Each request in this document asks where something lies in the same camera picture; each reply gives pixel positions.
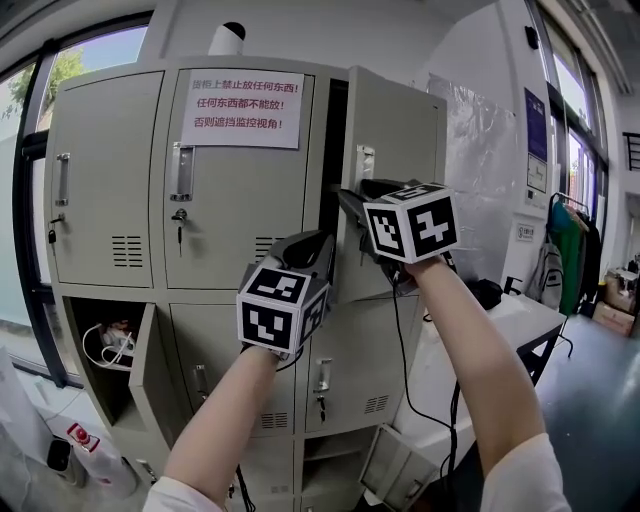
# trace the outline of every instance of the hanging clothes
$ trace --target hanging clothes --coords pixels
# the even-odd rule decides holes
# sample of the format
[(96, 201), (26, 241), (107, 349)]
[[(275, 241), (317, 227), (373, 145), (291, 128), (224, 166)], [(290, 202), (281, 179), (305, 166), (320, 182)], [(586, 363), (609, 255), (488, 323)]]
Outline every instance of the hanging clothes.
[(583, 231), (560, 202), (553, 205), (550, 228), (551, 240), (562, 257), (564, 273), (560, 313), (569, 316), (573, 313), (580, 297), (580, 244)]
[(586, 295), (586, 300), (593, 302), (598, 291), (600, 281), (600, 258), (602, 257), (602, 241), (595, 223), (584, 213), (578, 213), (589, 231), (584, 235), (586, 244), (584, 270), (580, 285), (580, 297)]

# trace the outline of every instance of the door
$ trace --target door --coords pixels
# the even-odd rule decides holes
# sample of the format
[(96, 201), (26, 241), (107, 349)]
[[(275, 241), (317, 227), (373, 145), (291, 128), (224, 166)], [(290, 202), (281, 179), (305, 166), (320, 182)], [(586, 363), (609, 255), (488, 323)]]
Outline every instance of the door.
[(388, 425), (373, 441), (361, 483), (391, 510), (410, 510), (437, 467), (412, 451), (411, 443)]
[[(371, 178), (444, 183), (447, 105), (440, 98), (391, 82), (360, 67), (349, 72), (349, 100), (342, 188), (358, 191), (362, 151), (374, 152)], [(391, 291), (369, 257), (360, 257), (360, 235), (340, 212), (336, 297), (340, 303)]]
[[(236, 306), (172, 304), (171, 316), (187, 390), (197, 409), (202, 404), (201, 392), (213, 391), (242, 349)], [(196, 366), (204, 368), (196, 371)], [(291, 367), (276, 374), (271, 398), (254, 426), (254, 436), (293, 434), (295, 371)]]
[(154, 304), (144, 309), (136, 340), (129, 389), (155, 449), (149, 464), (162, 474), (166, 458), (186, 425), (162, 347)]
[[(251, 501), (256, 505), (262, 500), (293, 497), (293, 437), (251, 438), (240, 468)], [(242, 501), (237, 477), (233, 486), (232, 502)]]
[(56, 101), (51, 173), (58, 280), (152, 286), (149, 165), (162, 73), (63, 91)]
[[(398, 299), (409, 364), (419, 328), (417, 304), (417, 297)], [(390, 421), (404, 391), (399, 344), (393, 300), (335, 306), (311, 341), (306, 431), (350, 430)], [(324, 397), (324, 421), (319, 397)]]
[[(180, 72), (165, 172), (169, 288), (236, 289), (247, 264), (277, 239), (302, 230), (313, 77), (305, 77), (299, 148), (198, 146), (190, 201), (171, 200), (173, 145), (180, 142), (190, 70)], [(183, 241), (171, 219), (186, 212)]]

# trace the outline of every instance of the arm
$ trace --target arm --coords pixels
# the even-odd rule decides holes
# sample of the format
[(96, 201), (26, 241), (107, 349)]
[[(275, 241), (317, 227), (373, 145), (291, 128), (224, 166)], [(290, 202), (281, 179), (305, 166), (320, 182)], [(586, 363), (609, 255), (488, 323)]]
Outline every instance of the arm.
[(458, 276), (440, 258), (407, 265), (438, 329), (467, 402), (486, 475), (545, 432), (531, 379)]
[(253, 423), (271, 392), (277, 366), (278, 358), (261, 347), (240, 354), (180, 434), (165, 476), (223, 508)]

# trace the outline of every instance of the cable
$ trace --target cable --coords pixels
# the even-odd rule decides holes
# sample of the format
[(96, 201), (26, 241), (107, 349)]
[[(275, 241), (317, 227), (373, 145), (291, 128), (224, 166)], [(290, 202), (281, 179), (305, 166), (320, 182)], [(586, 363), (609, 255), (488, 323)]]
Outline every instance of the cable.
[(238, 475), (238, 483), (240, 484), (240, 494), (242, 494), (242, 501), (244, 502), (244, 508), (247, 512), (255, 512), (256, 506), (251, 501), (249, 497), (249, 491), (247, 489), (247, 484), (244, 483), (244, 478), (242, 476), (242, 471), (240, 470), (240, 465), (236, 468), (236, 475)]
[(296, 355), (296, 358), (290, 362), (288, 365), (283, 366), (282, 368), (278, 368), (276, 370), (276, 373), (281, 372), (282, 370), (286, 370), (287, 368), (290, 368), (291, 366), (293, 366), (294, 364), (296, 364), (298, 362), (298, 359), (300, 359), (302, 357), (302, 353), (304, 352), (304, 345), (302, 345), (302, 347), (300, 347), (300, 351), (298, 352), (298, 354)]
[[(452, 507), (452, 510), (455, 510), (456, 503), (455, 503), (455, 496), (453, 494), (453, 470), (455, 468), (456, 451), (458, 449), (458, 433), (456, 431), (456, 420), (458, 416), (458, 399), (460, 397), (460, 385), (456, 380), (456, 385), (453, 390), (453, 395), (451, 397), (451, 404), (449, 406), (449, 420), (451, 422), (450, 424), (447, 424), (444, 421), (439, 420), (438, 418), (434, 418), (433, 416), (429, 416), (428, 414), (424, 414), (418, 411), (413, 406), (413, 404), (411, 403), (411, 398), (409, 397), (409, 383), (407, 378), (407, 356), (404, 350), (404, 339), (402, 337), (402, 329), (400, 328), (400, 313), (398, 312), (398, 298), (397, 298), (395, 284), (393, 285), (393, 307), (396, 314), (396, 327), (398, 328), (398, 339), (400, 340), (400, 348), (402, 349), (404, 391), (405, 391), (405, 394), (407, 395), (407, 403), (409, 404), (409, 407), (411, 408), (411, 410), (414, 413), (416, 413), (418, 416), (422, 416), (423, 418), (439, 423), (443, 427), (446, 427), (449, 429), (449, 435), (451, 436), (451, 449), (449, 451), (449, 455), (447, 455), (447, 457), (442, 461), (442, 465), (440, 466), (440, 479), (442, 481), (443, 486), (445, 486), (445, 482), (446, 482), (446, 487), (448, 491), (447, 494), (449, 494), (449, 498), (451, 500), (451, 507)], [(443, 480), (442, 471), (447, 461), (449, 462), (449, 465), (447, 468), (447, 480), (445, 481)]]
[(456, 465), (456, 451), (458, 450), (458, 431), (456, 430), (456, 421), (458, 419), (458, 400), (460, 398), (460, 384), (456, 380), (456, 386), (451, 396), (451, 406), (449, 407), (451, 418), (451, 450), (449, 451), (449, 466), (447, 468), (447, 490), (451, 499), (451, 508), (455, 510), (455, 492), (453, 490), (453, 470)]
[(98, 361), (96, 361), (95, 359), (93, 359), (88, 353), (87, 353), (87, 347), (86, 347), (86, 341), (87, 341), (87, 335), (95, 330), (98, 329), (102, 324), (96, 324), (93, 327), (87, 329), (87, 331), (84, 333), (84, 336), (82, 336), (82, 351), (84, 352), (84, 355), (87, 356), (87, 359), (89, 361), (91, 361), (93, 364), (95, 364), (96, 366), (99, 366), (100, 368), (109, 368), (111, 365), (117, 363), (118, 361), (120, 361), (120, 359), (122, 358), (122, 354), (124, 353), (124, 351), (126, 350), (126, 348), (129, 346), (129, 341), (131, 340), (131, 333), (129, 333), (129, 335), (127, 336), (127, 339), (124, 341), (124, 343), (122, 344), (122, 347), (120, 347), (120, 350), (118, 351), (118, 353), (116, 354), (116, 356), (111, 360), (111, 361), (106, 361), (104, 358), (104, 352), (105, 350), (107, 350), (108, 347), (104, 347), (102, 349), (102, 352), (100, 353), (100, 356), (102, 357), (103, 363), (99, 363)]
[(438, 418), (434, 418), (433, 416), (429, 416), (428, 414), (424, 414), (418, 411), (411, 403), (411, 398), (409, 397), (409, 382), (407, 379), (407, 355), (405, 354), (405, 351), (404, 351), (404, 339), (402, 338), (402, 330), (400, 329), (400, 313), (398, 313), (398, 299), (397, 299), (395, 285), (393, 286), (393, 307), (395, 308), (395, 311), (396, 311), (396, 327), (398, 328), (398, 337), (400, 338), (400, 348), (402, 349), (402, 368), (404, 370), (404, 392), (407, 395), (407, 403), (409, 404), (409, 407), (411, 408), (411, 410), (415, 412), (418, 416), (422, 416), (423, 418), (427, 418), (428, 420), (435, 421), (436, 423), (439, 423), (443, 427), (446, 427), (449, 430), (451, 430), (451, 425), (449, 425), (448, 423), (445, 423), (442, 420), (439, 420)]

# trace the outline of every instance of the hand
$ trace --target hand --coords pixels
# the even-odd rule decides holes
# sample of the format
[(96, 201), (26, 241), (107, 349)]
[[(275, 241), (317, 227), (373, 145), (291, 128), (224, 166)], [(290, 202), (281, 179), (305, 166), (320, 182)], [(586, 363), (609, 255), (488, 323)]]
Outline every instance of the hand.
[(404, 268), (414, 278), (418, 278), (427, 270), (429, 270), (433, 265), (444, 262), (445, 261), (442, 259), (442, 256), (433, 256), (432, 258), (427, 258), (426, 260), (419, 261), (418, 263), (405, 263)]

